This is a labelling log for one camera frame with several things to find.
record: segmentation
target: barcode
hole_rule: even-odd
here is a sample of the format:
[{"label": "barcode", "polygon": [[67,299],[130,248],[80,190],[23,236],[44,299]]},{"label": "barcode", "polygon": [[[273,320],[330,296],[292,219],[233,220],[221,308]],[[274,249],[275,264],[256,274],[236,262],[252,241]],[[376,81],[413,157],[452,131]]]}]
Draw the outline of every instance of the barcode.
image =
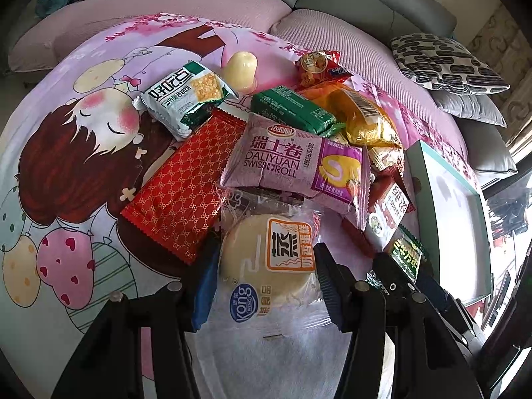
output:
[{"label": "barcode", "polygon": [[368,122],[368,118],[380,117],[379,110],[363,97],[360,97],[357,94],[350,94],[349,97],[351,97],[353,102],[358,106],[367,123],[370,123]]}]

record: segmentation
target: yellow snack package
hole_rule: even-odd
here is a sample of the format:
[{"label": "yellow snack package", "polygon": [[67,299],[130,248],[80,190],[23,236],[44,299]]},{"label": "yellow snack package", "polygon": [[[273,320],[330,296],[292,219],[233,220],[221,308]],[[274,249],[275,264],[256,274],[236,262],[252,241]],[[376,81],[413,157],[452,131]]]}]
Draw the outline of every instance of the yellow snack package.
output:
[{"label": "yellow snack package", "polygon": [[339,82],[322,82],[299,92],[345,123],[345,134],[358,147],[402,148],[397,130],[386,112]]}]

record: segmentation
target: gray pillow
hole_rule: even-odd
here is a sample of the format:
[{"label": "gray pillow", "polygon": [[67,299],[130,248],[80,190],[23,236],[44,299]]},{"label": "gray pillow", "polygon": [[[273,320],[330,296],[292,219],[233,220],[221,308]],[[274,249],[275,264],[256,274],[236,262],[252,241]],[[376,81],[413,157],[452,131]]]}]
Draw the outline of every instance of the gray pillow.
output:
[{"label": "gray pillow", "polygon": [[517,173],[517,166],[495,126],[464,118],[455,120],[467,146],[469,164],[481,183]]},{"label": "gray pillow", "polygon": [[445,90],[430,92],[436,106],[455,117],[506,127],[506,121],[492,100],[482,95],[456,95]]}]

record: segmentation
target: biscuit image on package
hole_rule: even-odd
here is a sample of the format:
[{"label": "biscuit image on package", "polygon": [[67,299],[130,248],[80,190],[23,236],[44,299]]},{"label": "biscuit image on package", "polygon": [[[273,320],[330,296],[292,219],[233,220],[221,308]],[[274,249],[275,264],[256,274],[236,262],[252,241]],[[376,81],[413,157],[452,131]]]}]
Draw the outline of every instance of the biscuit image on package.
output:
[{"label": "biscuit image on package", "polygon": [[223,98],[222,87],[220,87],[218,77],[214,73],[207,73],[201,78],[193,79],[191,86],[200,102]]}]

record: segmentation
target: round pastry package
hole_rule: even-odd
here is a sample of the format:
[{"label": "round pastry package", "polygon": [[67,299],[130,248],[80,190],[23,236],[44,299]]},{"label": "round pastry package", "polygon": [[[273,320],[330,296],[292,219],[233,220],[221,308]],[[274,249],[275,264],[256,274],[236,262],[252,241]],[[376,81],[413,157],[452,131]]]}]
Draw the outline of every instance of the round pastry package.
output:
[{"label": "round pastry package", "polygon": [[330,322],[316,275],[313,245],[322,211],[239,189],[222,200],[219,280],[209,323],[252,328],[267,337]]}]

